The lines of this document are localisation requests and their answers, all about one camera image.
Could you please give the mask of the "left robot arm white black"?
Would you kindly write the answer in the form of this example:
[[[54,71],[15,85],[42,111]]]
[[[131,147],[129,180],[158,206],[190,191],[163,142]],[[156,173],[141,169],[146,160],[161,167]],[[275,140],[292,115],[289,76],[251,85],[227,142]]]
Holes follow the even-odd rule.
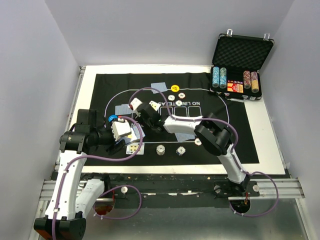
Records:
[[[92,173],[78,194],[87,155],[91,148],[106,146],[111,154],[125,144],[131,134],[130,123],[116,116],[108,126],[98,126],[97,111],[79,109],[72,129],[60,137],[60,160],[53,194],[43,217],[36,218],[34,230],[46,240],[81,240],[87,215],[98,197],[110,194],[108,174]]]

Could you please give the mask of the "red white chip top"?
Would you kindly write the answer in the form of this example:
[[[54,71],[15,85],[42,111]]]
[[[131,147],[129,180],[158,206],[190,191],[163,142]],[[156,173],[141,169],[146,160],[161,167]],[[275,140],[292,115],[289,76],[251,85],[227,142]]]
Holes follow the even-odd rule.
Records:
[[[180,99],[184,99],[186,97],[186,95],[183,92],[181,92],[181,93],[178,94],[178,97]]]

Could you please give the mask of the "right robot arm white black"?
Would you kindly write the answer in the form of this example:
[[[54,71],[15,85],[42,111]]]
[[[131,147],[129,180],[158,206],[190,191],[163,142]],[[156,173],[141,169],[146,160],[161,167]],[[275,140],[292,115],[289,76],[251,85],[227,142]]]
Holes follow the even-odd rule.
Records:
[[[196,136],[207,152],[216,156],[227,173],[230,191],[241,196],[248,190],[250,174],[247,173],[235,151],[239,136],[235,128],[228,122],[207,117],[179,117],[168,112],[160,115],[150,103],[129,104],[136,114],[138,122],[154,132],[169,134],[189,134]]]

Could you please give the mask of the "grey white chip top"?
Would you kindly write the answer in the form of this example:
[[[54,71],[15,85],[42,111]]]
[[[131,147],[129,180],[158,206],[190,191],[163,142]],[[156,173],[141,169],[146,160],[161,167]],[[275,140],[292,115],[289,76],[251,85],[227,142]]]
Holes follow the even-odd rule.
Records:
[[[175,100],[175,96],[174,96],[174,95],[169,95],[169,96],[167,97],[167,99],[168,99],[169,101],[174,101],[174,100]]]

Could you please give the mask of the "blue yellow card box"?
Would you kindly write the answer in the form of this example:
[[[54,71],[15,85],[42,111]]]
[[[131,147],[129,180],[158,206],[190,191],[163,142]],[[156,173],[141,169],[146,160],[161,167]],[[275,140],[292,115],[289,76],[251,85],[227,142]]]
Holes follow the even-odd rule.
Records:
[[[140,139],[145,137],[145,133],[141,127],[133,126],[130,129],[131,133],[124,137],[126,145],[137,143],[140,141]]]

